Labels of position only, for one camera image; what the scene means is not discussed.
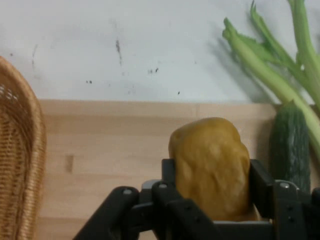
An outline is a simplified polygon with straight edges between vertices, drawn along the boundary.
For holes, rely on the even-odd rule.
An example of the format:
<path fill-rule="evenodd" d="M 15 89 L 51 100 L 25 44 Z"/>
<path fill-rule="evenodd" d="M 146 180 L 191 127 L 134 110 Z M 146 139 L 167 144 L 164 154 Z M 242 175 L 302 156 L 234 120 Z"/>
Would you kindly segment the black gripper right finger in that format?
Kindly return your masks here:
<path fill-rule="evenodd" d="M 320 189 L 302 192 L 294 183 L 275 180 L 256 159 L 250 160 L 251 200 L 267 222 L 263 240 L 318 240 Z"/>

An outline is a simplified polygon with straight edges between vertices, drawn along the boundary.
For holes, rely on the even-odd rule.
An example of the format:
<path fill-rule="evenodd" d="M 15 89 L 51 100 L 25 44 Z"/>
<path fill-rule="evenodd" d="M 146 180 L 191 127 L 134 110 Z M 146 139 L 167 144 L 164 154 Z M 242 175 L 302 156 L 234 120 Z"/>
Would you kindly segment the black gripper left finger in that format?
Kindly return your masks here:
<path fill-rule="evenodd" d="M 168 170 L 173 160 L 162 161 L 162 179 L 147 188 L 114 188 L 97 208 L 76 240 L 137 240 L 153 231 L 158 240 L 213 240 L 213 222 L 173 184 Z"/>

